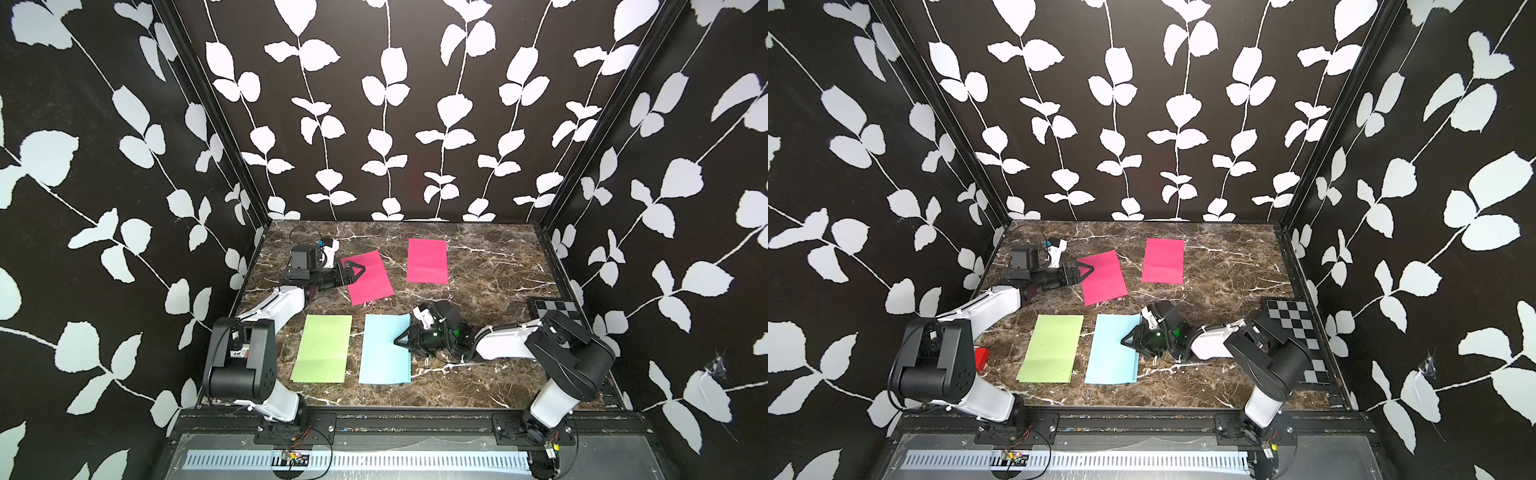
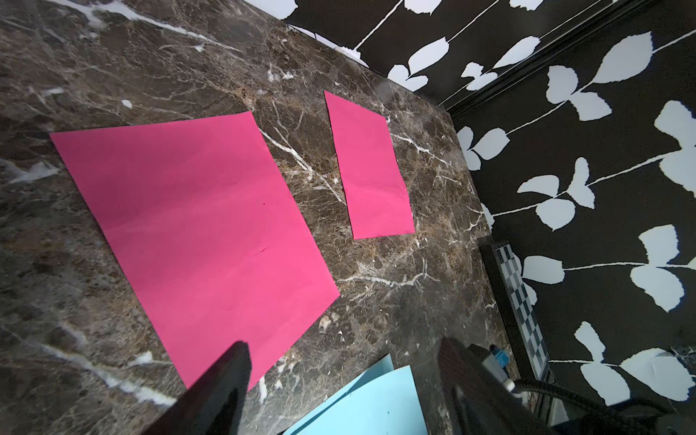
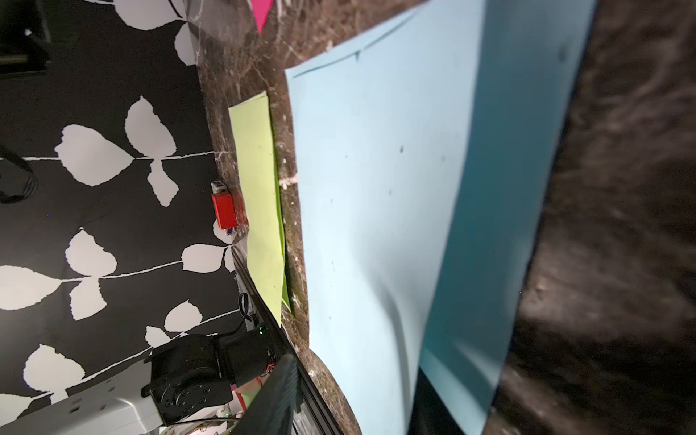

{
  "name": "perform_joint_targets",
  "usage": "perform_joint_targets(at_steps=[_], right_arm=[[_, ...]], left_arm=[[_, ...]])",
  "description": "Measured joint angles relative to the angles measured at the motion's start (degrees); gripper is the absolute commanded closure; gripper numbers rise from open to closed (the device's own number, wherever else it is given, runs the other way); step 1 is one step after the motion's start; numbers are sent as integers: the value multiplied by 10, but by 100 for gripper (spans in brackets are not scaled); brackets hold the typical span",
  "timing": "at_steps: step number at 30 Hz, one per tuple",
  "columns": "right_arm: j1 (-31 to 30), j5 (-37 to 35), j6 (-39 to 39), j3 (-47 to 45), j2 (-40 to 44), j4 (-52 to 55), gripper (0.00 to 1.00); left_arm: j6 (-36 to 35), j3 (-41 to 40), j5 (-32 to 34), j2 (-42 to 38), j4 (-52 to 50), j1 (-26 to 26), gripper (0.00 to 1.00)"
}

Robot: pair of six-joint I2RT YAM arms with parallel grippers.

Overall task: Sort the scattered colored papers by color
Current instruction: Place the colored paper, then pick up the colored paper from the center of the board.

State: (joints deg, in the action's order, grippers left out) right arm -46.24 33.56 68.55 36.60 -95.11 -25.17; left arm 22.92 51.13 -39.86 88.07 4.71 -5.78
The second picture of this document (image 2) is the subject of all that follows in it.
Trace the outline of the large magenta paper sheet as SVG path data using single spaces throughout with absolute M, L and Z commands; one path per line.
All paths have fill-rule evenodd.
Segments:
M 186 386 L 256 384 L 339 292 L 251 112 L 52 135 Z

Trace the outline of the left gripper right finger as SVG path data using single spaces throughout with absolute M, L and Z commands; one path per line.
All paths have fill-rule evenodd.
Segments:
M 442 338 L 437 361 L 453 433 L 549 433 L 458 340 Z

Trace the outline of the small magenta paper sheet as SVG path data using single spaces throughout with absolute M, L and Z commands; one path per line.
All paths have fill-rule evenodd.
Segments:
M 324 94 L 354 239 L 415 232 L 409 192 L 382 115 Z

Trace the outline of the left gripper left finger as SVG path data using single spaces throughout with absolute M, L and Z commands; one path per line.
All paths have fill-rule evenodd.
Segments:
M 251 372 L 248 345 L 238 341 L 144 432 L 238 433 Z

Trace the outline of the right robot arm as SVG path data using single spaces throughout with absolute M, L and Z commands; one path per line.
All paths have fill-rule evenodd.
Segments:
M 554 434 L 694 434 L 695 420 L 671 413 L 656 402 L 629 399 L 601 405 L 569 389 L 538 380 L 519 380 L 513 393 L 537 393 L 572 405 L 582 412 L 576 419 L 549 427 Z

